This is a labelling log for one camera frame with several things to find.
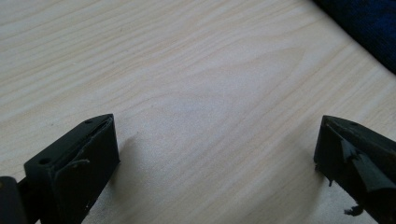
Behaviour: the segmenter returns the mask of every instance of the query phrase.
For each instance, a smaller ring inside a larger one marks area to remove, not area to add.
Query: screw hole
[[[40,165],[48,164],[50,163],[50,158],[41,159],[38,163],[40,163]]]

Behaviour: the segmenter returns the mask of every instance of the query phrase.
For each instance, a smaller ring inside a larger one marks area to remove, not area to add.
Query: wood grain
[[[396,139],[396,76],[307,0],[0,2],[0,175],[114,113],[84,223],[373,223],[312,161],[321,116]]]

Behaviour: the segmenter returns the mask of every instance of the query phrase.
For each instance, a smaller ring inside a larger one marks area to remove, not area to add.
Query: black clamp jaw
[[[21,182],[0,177],[0,223],[81,223],[119,163],[113,115],[85,120],[26,162]]]
[[[358,123],[323,116],[314,161],[378,223],[396,223],[396,143]]]

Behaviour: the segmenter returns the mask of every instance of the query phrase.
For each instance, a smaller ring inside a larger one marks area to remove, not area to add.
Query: wooden table
[[[396,139],[396,76],[308,0],[0,2],[0,175],[113,113],[84,223],[374,223],[314,171],[324,114]]]

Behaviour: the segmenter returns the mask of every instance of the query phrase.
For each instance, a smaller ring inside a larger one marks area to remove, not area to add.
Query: dark blue fabric
[[[314,0],[396,74],[396,0]]]

